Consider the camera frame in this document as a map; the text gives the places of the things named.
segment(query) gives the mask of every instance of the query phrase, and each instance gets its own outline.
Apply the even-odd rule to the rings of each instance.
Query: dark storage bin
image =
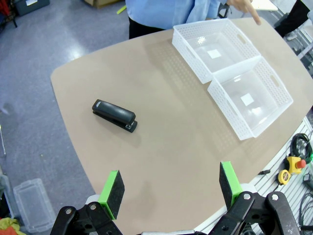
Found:
[[[15,6],[20,16],[50,4],[50,0],[15,0]]]

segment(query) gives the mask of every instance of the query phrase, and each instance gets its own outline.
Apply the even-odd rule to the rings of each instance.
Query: white sticker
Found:
[[[241,97],[241,100],[243,101],[243,103],[245,104],[245,106],[248,106],[249,104],[253,103],[254,100],[252,98],[252,96],[248,93],[245,94],[244,96]]]
[[[34,4],[36,2],[38,2],[38,0],[26,0],[26,5],[30,6],[31,4]]]
[[[219,53],[218,50],[209,50],[207,52],[209,54],[209,56],[212,58],[212,59],[215,59],[215,58],[218,58],[218,57],[221,57],[221,54]]]

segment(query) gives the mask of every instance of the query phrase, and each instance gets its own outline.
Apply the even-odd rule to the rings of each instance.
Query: black pants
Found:
[[[155,33],[162,31],[161,28],[148,27],[133,21],[129,18],[129,39],[147,35],[149,33]]]
[[[301,0],[297,0],[287,18],[281,21],[280,25],[277,26],[275,30],[280,36],[284,37],[287,33],[297,29],[308,19],[307,14],[309,11],[310,10]]]

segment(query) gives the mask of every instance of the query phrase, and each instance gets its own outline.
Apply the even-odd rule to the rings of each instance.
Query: gray floor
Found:
[[[116,14],[124,4],[95,9],[82,0],[51,0],[17,18],[18,28],[9,23],[0,34],[0,125],[7,151],[0,165],[13,186],[41,178],[56,213],[65,205],[82,207],[94,191],[66,132],[50,75],[62,64],[126,40],[127,13]],[[241,16],[232,11],[230,18]],[[277,20],[269,12],[260,15],[271,25]]]

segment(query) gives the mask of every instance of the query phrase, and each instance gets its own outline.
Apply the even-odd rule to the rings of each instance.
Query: person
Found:
[[[177,24],[216,18],[219,3],[251,13],[260,25],[258,13],[250,0],[126,0],[129,15],[129,38],[173,28]]]
[[[285,37],[308,19],[308,13],[312,9],[313,0],[297,0],[289,15],[275,28],[276,32],[282,38]]]

